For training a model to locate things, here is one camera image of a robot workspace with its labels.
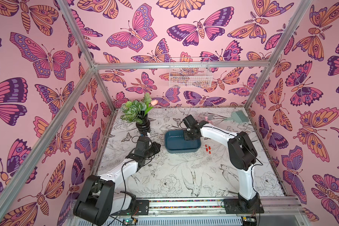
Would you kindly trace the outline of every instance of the pink wall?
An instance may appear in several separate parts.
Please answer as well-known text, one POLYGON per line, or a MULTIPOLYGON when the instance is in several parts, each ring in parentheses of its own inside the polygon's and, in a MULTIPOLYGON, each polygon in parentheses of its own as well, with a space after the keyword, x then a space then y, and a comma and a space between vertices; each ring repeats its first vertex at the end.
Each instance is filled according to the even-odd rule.
MULTIPOLYGON (((36 5, 35 2, 31 1, 20 2, 20 4, 13 1, 1 3, 0 193, 18 167, 23 164, 43 129, 57 114, 57 108, 62 106, 63 102, 58 101, 61 97, 55 97, 62 95, 65 101, 88 68, 84 58, 79 58, 78 50, 68 47, 67 34, 69 32, 61 11, 58 10, 53 1, 37 2, 37 4, 43 5, 36 5), (53 71, 50 70, 51 63, 53 63, 53 71)), ((60 133, 61 143, 57 144, 58 147, 53 145, 54 152, 48 151, 52 155, 47 157, 44 162, 42 161, 45 155, 43 156, 10 208, 10 211, 16 212, 24 210, 23 217, 30 215, 31 223, 34 225, 55 225, 58 222, 60 208, 66 200, 69 184, 72 186, 70 177, 76 157, 80 158, 83 168, 86 168, 84 176, 87 177, 89 174, 90 166, 88 164, 90 160, 95 158, 96 153, 92 153, 90 158, 86 159, 83 156, 84 154, 79 153, 75 148, 75 143, 81 138, 90 136, 97 128, 101 129, 100 138, 102 138, 101 121, 108 123, 109 120, 109 116, 103 116, 103 110, 100 106, 101 102, 105 102, 103 94, 94 83, 91 83, 92 88, 96 89, 96 103, 92 98, 91 90, 86 91, 80 97, 80 101, 84 105, 86 102, 89 103, 89 106, 91 103, 99 105, 95 126, 90 125, 88 128, 85 126, 85 121, 81 119, 81 109, 76 103, 75 109, 70 112, 62 129, 65 130, 69 121, 75 119, 76 124, 74 123, 70 128, 70 130, 73 130, 73 137, 71 137, 72 134, 66 137, 66 134, 60 133), (18 199, 23 196, 36 196, 41 190, 42 183, 44 183, 44 186, 48 184, 54 169, 63 160, 66 162, 66 170, 62 178, 65 182, 63 189, 61 190, 58 184, 53 184, 46 193, 41 191, 44 192, 45 200, 49 204, 50 215, 44 215, 41 210, 36 211, 36 204, 39 202, 37 198, 26 197, 18 202, 18 199)), ((18 225, 26 225, 27 220, 24 220, 23 217, 17 218, 16 223, 18 225)))
POLYGON ((266 94, 259 93, 251 110, 287 191, 299 197, 314 225, 335 225, 339 224, 339 2, 313 3, 313 14, 308 9, 294 36, 293 51, 278 65, 290 62, 290 69, 270 74, 270 84, 262 90, 266 94))

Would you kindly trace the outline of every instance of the cleaning brush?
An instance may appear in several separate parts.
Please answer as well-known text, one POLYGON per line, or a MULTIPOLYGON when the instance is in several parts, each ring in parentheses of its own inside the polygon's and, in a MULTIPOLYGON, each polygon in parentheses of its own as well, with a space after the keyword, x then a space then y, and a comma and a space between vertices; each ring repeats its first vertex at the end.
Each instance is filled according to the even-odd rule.
POLYGON ((246 115, 244 114, 243 111, 233 111, 233 112, 231 112, 231 117, 224 119, 224 121, 227 121, 227 120, 234 120, 237 123, 247 123, 248 121, 250 121, 246 117, 246 115))

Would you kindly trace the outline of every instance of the white wire basket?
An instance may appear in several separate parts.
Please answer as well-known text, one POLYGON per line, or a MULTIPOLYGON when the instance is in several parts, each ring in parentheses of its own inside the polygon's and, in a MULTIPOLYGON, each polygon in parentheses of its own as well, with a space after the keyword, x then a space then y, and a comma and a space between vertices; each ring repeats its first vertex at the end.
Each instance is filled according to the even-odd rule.
POLYGON ((173 57, 169 65, 169 87, 197 87, 208 88, 211 86, 212 73, 208 62, 191 62, 186 57, 173 57))

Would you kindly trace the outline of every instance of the blue tray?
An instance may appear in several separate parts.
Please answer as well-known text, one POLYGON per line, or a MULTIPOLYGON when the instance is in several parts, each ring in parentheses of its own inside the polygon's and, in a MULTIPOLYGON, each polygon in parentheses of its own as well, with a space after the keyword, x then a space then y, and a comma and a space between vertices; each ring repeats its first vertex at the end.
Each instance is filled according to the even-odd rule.
POLYGON ((164 146, 171 154, 196 152, 201 147, 201 140, 185 140, 183 130, 170 130, 164 135, 164 146))

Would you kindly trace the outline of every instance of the floral tablecloth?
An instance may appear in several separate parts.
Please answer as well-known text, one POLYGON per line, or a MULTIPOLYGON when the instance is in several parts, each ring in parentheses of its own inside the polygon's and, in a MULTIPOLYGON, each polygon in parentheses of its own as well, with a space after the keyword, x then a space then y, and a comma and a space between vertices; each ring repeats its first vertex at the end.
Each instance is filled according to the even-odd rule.
MULTIPOLYGON (((149 112, 151 140, 161 144, 161 151, 146 166, 126 180, 127 191, 143 198, 162 197, 226 197, 237 196, 239 181, 236 168, 231 164, 228 148, 208 138, 201 138, 197 152, 170 154, 164 146, 164 134, 168 130, 181 129, 181 120, 192 115, 196 120, 211 118, 211 123, 231 132, 245 131, 253 141, 258 159, 264 164, 254 167, 254 187, 260 196, 284 196, 269 160, 258 141, 250 122, 224 121, 232 111, 244 108, 154 108, 149 112)), ((120 119, 119 110, 111 138, 108 140, 98 175, 120 164, 136 146, 139 135, 134 123, 120 119)))

